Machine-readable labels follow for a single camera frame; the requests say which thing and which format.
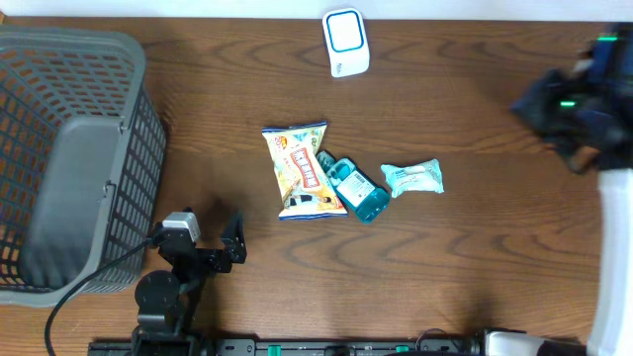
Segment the yellow red snack bag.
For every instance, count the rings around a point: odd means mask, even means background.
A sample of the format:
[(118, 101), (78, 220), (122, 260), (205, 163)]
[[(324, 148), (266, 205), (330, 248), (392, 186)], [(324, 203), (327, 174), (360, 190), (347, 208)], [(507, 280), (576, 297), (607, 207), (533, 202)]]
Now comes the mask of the yellow red snack bag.
[(311, 221), (346, 217), (347, 211), (337, 197), (316, 155), (327, 122), (266, 127), (266, 140), (283, 209), (280, 221)]

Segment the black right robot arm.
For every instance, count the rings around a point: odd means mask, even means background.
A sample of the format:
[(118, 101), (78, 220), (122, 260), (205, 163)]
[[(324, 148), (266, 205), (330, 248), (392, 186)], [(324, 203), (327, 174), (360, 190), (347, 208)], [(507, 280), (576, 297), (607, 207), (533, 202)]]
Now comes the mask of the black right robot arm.
[(511, 111), (574, 173), (598, 176), (602, 213), (597, 308), (586, 346), (543, 341), (542, 355), (632, 352), (632, 25), (616, 23), (572, 73), (547, 71)]

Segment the teal mouthwash bottle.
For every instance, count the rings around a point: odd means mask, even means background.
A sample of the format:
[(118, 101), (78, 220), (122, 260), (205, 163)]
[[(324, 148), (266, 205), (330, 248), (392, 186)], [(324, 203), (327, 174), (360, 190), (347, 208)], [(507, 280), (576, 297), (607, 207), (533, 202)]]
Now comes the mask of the teal mouthwash bottle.
[(316, 159), (337, 196), (362, 223), (371, 223), (388, 205), (387, 191), (365, 175), (349, 158), (335, 159), (322, 150)]

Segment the light teal wipes packet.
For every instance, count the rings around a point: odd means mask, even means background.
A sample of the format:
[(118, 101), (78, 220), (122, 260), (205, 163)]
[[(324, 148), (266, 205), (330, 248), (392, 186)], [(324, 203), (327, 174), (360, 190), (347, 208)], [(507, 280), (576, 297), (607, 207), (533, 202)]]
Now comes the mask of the light teal wipes packet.
[(442, 172), (437, 159), (406, 167), (382, 164), (381, 171), (391, 189), (392, 198), (408, 191), (437, 194), (444, 192)]

